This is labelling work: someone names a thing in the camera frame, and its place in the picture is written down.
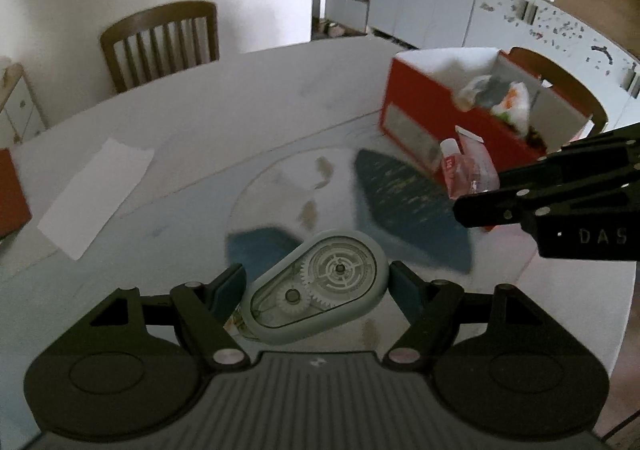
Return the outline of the red paper bag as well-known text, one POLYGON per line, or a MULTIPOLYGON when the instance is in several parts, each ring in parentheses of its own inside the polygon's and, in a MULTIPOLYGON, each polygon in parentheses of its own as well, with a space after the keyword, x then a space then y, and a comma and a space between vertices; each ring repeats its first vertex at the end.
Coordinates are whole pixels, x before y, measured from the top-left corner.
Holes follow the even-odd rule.
POLYGON ((26 197, 8 149, 0 151, 0 239, 23 228, 32 219, 26 197))

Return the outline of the dark wooden slatted chair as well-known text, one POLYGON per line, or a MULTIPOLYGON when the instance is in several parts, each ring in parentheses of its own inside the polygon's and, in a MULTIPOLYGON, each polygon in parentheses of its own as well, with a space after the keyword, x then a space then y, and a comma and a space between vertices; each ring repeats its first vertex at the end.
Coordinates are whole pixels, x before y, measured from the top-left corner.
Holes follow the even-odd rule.
POLYGON ((186 0, 143 10, 105 29, 100 46, 118 93, 216 62, 220 59, 217 6, 186 0))

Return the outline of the white wall cabinet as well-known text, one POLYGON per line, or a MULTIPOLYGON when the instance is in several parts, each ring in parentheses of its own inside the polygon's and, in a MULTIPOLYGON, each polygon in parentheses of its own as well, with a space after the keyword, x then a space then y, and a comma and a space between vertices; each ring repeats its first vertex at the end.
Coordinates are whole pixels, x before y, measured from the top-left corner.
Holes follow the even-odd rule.
POLYGON ((546 0, 326 0, 326 18, 373 29, 416 49, 533 50, 570 72, 600 101, 608 127, 639 119, 639 59, 546 0))

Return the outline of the pink tissue packet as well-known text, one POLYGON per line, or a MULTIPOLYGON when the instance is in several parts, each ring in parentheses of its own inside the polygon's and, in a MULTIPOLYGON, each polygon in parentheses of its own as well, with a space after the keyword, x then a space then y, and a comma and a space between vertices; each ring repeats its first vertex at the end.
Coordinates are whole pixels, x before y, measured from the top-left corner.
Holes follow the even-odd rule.
POLYGON ((456 132, 457 139, 440 142, 442 174, 450 199, 498 190, 498 173, 484 140, 460 126, 456 132))

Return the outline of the white drawer sideboard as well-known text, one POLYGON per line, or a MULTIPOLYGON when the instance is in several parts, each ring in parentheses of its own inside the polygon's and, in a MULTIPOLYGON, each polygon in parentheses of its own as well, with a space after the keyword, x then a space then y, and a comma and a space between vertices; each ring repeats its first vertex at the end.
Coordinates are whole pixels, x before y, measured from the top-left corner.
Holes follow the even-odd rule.
POLYGON ((45 132, 47 127, 27 84, 24 68, 13 63, 1 75, 0 147, 9 149, 45 132))

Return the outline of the red cardboard shoe box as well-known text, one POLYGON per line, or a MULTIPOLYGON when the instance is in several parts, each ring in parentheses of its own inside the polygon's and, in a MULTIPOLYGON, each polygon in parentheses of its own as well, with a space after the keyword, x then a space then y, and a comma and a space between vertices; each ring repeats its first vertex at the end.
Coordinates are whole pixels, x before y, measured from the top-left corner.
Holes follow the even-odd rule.
POLYGON ((380 127, 422 168, 438 173, 440 142, 457 139, 460 126, 480 136, 496 170, 529 165, 590 131, 589 117, 540 81, 512 63, 497 48, 446 48, 398 53, 390 66, 380 127), (532 98, 529 132, 520 138, 487 110, 462 112, 454 95, 483 75, 526 84, 532 98))

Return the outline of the white paper sheet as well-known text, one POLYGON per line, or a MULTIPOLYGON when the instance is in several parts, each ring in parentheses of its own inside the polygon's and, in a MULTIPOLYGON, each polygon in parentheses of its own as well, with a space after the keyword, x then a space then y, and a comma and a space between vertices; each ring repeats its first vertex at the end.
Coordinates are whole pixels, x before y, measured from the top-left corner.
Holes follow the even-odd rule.
POLYGON ((81 259, 141 182, 153 157, 153 150, 107 139, 44 213, 39 231, 70 259, 81 259))

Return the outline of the wooden chair with black cushion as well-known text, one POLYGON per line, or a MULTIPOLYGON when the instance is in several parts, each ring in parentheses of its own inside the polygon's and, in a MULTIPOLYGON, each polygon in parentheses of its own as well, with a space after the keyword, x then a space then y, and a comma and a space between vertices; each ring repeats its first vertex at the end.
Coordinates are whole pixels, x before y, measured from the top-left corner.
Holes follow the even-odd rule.
POLYGON ((555 64, 550 58, 528 49, 514 46, 506 57, 540 81, 548 81, 551 89, 575 110, 589 117, 592 128, 588 136, 597 136, 608 124, 608 114, 600 101, 570 72, 555 64))

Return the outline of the white plastic bag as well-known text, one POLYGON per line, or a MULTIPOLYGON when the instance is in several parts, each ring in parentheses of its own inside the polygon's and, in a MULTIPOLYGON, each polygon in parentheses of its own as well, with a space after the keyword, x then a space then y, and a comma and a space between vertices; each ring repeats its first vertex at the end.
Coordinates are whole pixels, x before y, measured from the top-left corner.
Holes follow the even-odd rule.
POLYGON ((473 78, 452 99, 462 112, 482 108, 508 125, 520 137, 529 132, 529 114, 532 98, 526 84, 496 75, 473 78))

